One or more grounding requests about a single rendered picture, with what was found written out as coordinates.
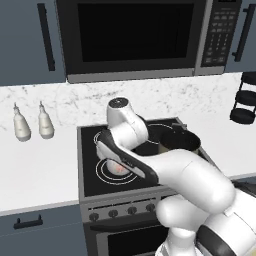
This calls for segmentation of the dark pot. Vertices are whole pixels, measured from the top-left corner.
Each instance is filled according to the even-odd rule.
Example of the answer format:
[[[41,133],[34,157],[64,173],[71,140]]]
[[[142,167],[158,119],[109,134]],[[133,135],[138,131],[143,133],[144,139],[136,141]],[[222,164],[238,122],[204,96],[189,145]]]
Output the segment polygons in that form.
[[[185,125],[173,124],[171,129],[161,134],[158,152],[164,153],[175,149],[185,149],[197,154],[200,146],[200,138],[188,131]]]

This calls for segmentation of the black oven door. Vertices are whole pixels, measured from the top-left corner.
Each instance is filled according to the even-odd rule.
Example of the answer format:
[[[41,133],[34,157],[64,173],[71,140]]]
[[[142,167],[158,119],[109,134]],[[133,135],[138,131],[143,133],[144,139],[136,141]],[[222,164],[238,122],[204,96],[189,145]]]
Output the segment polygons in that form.
[[[84,232],[88,256],[154,256],[168,234],[168,229],[160,223],[155,226],[114,233],[90,229],[92,225],[110,225],[117,220],[133,222],[135,219],[156,219],[156,217],[155,215],[141,215],[86,223]]]

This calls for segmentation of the white bottle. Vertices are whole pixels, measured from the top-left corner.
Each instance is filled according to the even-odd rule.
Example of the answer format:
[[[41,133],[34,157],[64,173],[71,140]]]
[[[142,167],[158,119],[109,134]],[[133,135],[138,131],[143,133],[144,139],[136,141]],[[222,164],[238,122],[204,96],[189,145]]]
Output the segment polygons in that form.
[[[14,105],[14,132],[20,142],[26,142],[31,138],[31,129],[17,105]]]
[[[43,139],[51,139],[54,136],[55,129],[42,103],[39,104],[39,134]]]

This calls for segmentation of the blue-grey drawer front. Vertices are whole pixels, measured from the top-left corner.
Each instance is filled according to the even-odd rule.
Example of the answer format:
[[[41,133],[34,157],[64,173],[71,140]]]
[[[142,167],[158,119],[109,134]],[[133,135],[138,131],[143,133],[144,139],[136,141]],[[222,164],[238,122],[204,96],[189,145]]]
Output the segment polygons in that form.
[[[13,228],[13,225],[18,218],[20,218],[22,222],[25,222],[36,220],[38,215],[41,215],[43,219],[42,225],[17,230]],[[60,227],[68,224],[79,223],[81,221],[80,207],[78,204],[6,215],[0,217],[0,236]]]

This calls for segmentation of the black and silver microwave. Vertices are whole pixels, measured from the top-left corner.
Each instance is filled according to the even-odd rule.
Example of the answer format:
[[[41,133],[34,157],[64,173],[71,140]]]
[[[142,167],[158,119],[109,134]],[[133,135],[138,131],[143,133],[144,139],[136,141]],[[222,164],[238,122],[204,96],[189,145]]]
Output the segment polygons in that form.
[[[224,72],[241,0],[207,0],[195,66],[189,69],[69,75],[70,83],[219,75]]]

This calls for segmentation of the blue-grey cupboard door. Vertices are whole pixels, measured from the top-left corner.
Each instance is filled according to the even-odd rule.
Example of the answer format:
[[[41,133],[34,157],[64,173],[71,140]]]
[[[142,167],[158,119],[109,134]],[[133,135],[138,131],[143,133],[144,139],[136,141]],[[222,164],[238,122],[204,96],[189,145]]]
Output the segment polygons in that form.
[[[47,10],[54,71],[48,70],[38,3]],[[0,0],[0,86],[65,81],[56,0]]]
[[[254,12],[253,20],[248,33],[241,61],[235,62],[234,56],[232,55],[232,53],[237,50],[239,39],[246,18],[246,13],[243,11],[243,9],[247,8],[250,4],[256,4],[256,0],[242,0],[230,48],[230,53],[225,68],[226,73],[256,71],[256,10]]]

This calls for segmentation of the black hob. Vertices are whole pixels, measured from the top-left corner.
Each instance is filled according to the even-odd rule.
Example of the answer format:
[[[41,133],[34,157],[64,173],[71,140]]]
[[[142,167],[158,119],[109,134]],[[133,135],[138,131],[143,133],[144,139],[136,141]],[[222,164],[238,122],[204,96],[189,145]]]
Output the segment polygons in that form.
[[[134,149],[141,156],[151,156],[158,153],[160,136],[181,121],[178,118],[148,120],[149,140]],[[121,177],[109,172],[105,160],[100,160],[96,153],[96,141],[105,125],[78,127],[79,187],[80,195],[103,196],[121,193],[131,194],[138,191],[163,191],[166,186],[152,186],[144,179],[130,173]]]

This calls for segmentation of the black microwave door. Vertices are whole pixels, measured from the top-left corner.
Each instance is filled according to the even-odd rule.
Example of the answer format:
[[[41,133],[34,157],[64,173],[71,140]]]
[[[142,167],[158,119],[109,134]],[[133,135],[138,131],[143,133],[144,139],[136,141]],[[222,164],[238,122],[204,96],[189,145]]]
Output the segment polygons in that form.
[[[69,75],[195,66],[207,0],[56,0]]]

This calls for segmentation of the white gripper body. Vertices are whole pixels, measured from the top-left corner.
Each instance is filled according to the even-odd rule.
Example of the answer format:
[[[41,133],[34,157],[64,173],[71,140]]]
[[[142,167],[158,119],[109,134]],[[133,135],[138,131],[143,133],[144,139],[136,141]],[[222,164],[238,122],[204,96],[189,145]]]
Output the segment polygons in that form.
[[[116,176],[125,176],[130,173],[129,170],[127,170],[120,164],[110,159],[107,160],[107,169],[109,170],[110,173]]]

